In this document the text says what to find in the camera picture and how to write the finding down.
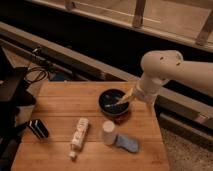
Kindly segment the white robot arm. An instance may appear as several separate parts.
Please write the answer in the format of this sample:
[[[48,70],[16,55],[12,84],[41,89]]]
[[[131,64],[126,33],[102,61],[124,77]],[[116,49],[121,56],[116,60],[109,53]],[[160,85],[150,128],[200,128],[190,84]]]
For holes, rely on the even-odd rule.
[[[162,86],[174,80],[213,97],[213,63],[186,61],[177,50],[154,50],[141,59],[143,74],[118,104],[138,99],[153,104]]]

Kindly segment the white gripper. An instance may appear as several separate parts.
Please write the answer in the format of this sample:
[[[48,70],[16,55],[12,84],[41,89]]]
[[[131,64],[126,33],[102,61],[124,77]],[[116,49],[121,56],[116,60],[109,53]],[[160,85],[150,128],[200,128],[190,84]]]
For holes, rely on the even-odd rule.
[[[158,92],[162,86],[169,82],[168,79],[150,77],[143,74],[137,81],[133,89],[130,89],[118,102],[117,105],[130,102],[134,99],[153,104],[157,98]]]

